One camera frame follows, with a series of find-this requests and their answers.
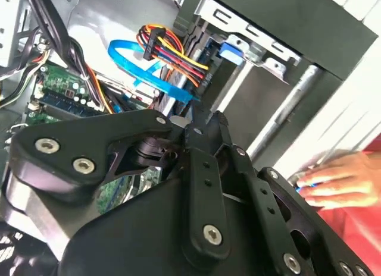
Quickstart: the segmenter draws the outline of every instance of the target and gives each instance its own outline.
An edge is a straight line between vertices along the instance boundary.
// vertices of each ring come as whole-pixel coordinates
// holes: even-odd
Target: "blue plastic tab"
[[[222,58],[225,58],[236,65],[241,65],[243,62],[243,52],[226,42],[222,43],[219,54]]]

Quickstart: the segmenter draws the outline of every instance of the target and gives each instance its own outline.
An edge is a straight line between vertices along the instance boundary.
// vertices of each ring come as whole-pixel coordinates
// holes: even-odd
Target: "red wire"
[[[181,44],[179,38],[178,38],[176,35],[174,35],[171,31],[166,31],[165,33],[173,38],[173,40],[175,41],[175,43],[176,43],[176,45],[177,45],[177,47],[178,47],[179,49],[182,49],[182,46],[183,46],[183,45]]]
[[[149,39],[148,38],[148,35],[146,33],[144,33],[144,36],[146,39]],[[158,50],[160,53],[163,53],[165,56],[169,57],[171,60],[173,60],[176,64],[179,64],[181,65],[183,68],[185,68],[187,71],[191,72],[192,74],[196,75],[197,77],[199,77],[200,79],[203,79],[204,76],[202,74],[200,74],[199,72],[197,72],[195,69],[193,69],[192,67],[186,65],[183,63],[183,61],[177,59],[175,56],[173,56],[172,54],[166,52],[164,49],[160,48],[159,46],[155,46],[155,49]]]

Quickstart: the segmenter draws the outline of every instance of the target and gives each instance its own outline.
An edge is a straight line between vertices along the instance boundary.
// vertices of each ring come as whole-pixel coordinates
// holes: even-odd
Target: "wire bundle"
[[[0,101],[0,109],[15,102],[23,94],[33,75],[37,72],[38,69],[41,68],[42,65],[44,65],[44,63],[46,63],[46,61],[49,58],[49,55],[50,51],[45,52],[42,55],[42,57],[36,61],[36,64],[32,64],[26,67],[15,91],[13,91],[9,96]]]
[[[146,49],[148,45],[149,35],[155,28],[164,28],[158,24],[148,24],[139,29],[136,39],[140,44],[140,47]],[[202,65],[189,57],[184,53],[184,47],[179,38],[169,29],[165,29],[165,37],[158,37],[158,41],[155,45],[155,52],[153,58],[162,60],[173,70],[185,75],[194,85],[198,87],[201,80],[205,77],[205,73],[208,70],[206,65]],[[172,70],[168,71],[165,80],[172,74]]]
[[[65,24],[51,0],[28,0],[43,35],[68,68],[87,85],[92,101],[98,108],[114,113],[93,70],[86,64],[82,47],[69,36]]]

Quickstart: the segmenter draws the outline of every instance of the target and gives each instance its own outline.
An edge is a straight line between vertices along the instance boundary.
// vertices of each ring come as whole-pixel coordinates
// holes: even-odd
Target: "orange wire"
[[[167,75],[165,76],[164,81],[167,81],[167,80],[169,79],[169,77],[172,75],[172,73],[173,73],[173,70],[168,70],[168,73],[167,73]]]
[[[157,28],[157,27],[160,27],[160,28],[164,28],[167,32],[169,32],[169,35],[176,41],[176,44],[180,47],[180,51],[181,51],[181,54],[184,54],[184,47],[183,47],[183,44],[181,43],[180,39],[176,36],[176,34],[173,33],[172,30],[164,27],[164,26],[161,26],[159,24],[148,24],[145,26],[146,30],[148,31],[148,33],[151,33],[151,29],[153,28]]]
[[[95,81],[96,87],[98,88],[99,95],[101,96],[101,99],[102,99],[102,101],[103,101],[103,103],[104,103],[104,105],[105,105],[107,111],[108,111],[110,114],[113,114],[114,111],[111,109],[110,105],[109,105],[108,102],[106,101],[106,98],[105,98],[105,96],[104,96],[104,94],[103,94],[103,91],[102,91],[102,89],[101,89],[101,85],[99,84],[99,81],[98,81],[98,79],[96,78],[96,75],[95,75],[93,69],[91,69],[91,68],[89,67],[89,65],[87,65],[87,64],[86,64],[86,66],[87,66],[87,68],[88,68],[88,70],[89,70],[89,72],[90,72],[90,75],[92,76],[93,80]]]
[[[163,61],[164,63],[166,64],[169,64],[172,68],[174,68],[176,71],[182,73],[185,77],[187,77],[196,87],[198,87],[198,83],[196,82],[195,79],[193,79],[190,75],[188,75],[186,72],[184,72],[183,70],[181,70],[179,67],[173,65],[172,63],[169,63],[168,61],[162,59],[162,58],[159,58],[157,57],[156,55],[152,55],[152,57],[156,58],[156,59],[159,59],[161,61]]]
[[[41,55],[40,57],[38,57],[38,58],[32,60],[32,62],[33,62],[33,63],[37,63],[37,62],[41,61],[42,57],[43,57],[43,55]]]
[[[140,47],[141,47],[142,49],[145,49],[145,48],[144,48],[144,45],[143,45],[143,43],[140,41],[138,35],[136,36],[136,40],[138,41],[138,44],[140,45]],[[156,58],[156,59],[159,59],[159,60],[161,60],[162,62],[164,62],[164,63],[170,65],[170,66],[173,67],[176,71],[178,71],[178,72],[182,73],[184,76],[186,76],[186,77],[187,77],[187,78],[188,78],[188,79],[189,79],[189,80],[190,80],[196,87],[198,87],[198,83],[197,83],[197,81],[196,81],[195,79],[193,79],[190,75],[188,75],[186,72],[184,72],[183,70],[181,70],[179,67],[173,65],[172,63],[168,62],[167,60],[164,60],[164,59],[162,59],[162,58],[157,57],[156,55],[152,55],[152,57],[154,57],[154,58]]]

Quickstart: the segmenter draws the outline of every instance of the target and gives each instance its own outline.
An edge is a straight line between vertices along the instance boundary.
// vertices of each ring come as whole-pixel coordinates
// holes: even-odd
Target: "cable connector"
[[[154,28],[149,35],[147,46],[144,50],[143,58],[150,61],[153,59],[152,54],[155,54],[155,45],[157,44],[158,37],[165,37],[165,28]]]

